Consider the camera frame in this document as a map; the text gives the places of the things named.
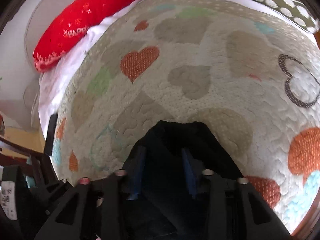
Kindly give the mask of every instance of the quilted mattress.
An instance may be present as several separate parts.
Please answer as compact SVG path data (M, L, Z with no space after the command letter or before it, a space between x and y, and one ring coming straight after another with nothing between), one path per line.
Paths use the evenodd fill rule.
M292 232L320 186L319 49L224 0L144 0L88 53L59 110L60 178L107 176L159 120L204 122Z

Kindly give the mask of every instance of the orange heart pattern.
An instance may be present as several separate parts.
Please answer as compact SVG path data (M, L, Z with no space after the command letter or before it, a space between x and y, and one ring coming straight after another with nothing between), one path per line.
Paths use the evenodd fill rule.
M149 46L140 52L132 51L125 55L120 63L120 68L133 83L151 64L159 57L160 51L155 46Z
M139 23L136 25L136 27L134 28L134 32L143 31L143 30L145 30L146 28L148 28L148 26L149 26L149 23L148 23L146 20L141 21L141 22L139 22Z
M289 148L288 168L294 175L303 174L303 185L309 175L320 168L320 128L306 129L293 138Z
M280 186L273 179L248 176L247 179L273 209L280 200Z
M56 138L61 140L64 133L64 126L66 125L66 118L64 117L60 124L58 125L58 128L56 129Z
M73 151L71 151L71 154L69 157L69 170L70 171L78 171L78 159L75 156Z

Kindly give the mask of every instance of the metal screw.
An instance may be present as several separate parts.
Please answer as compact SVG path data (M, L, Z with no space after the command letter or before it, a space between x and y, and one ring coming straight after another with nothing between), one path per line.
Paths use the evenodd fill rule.
M117 170L117 171L115 171L115 174L116 174L116 176L125 176L125 175L127 175L127 171L125 171L125 170Z
M239 184L248 184L249 180L247 178L239 178L239 179L237 179L237 182Z
M99 198L97 200L97 207L101 206L102 202L103 202L103 198Z
M213 170L203 170L202 175L204 176L212 176L214 174Z

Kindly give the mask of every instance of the red pillow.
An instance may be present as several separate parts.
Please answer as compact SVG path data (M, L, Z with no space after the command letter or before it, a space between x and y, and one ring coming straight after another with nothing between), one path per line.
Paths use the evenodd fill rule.
M135 0L75 0L53 20L40 38L34 52L35 67L45 72L94 25L130 5Z

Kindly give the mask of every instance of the white label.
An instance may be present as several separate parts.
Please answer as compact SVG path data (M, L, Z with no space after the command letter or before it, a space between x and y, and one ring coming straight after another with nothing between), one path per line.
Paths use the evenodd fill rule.
M10 220L17 220L16 202L14 198L14 189L16 184L13 181L1 182L1 199L2 209Z

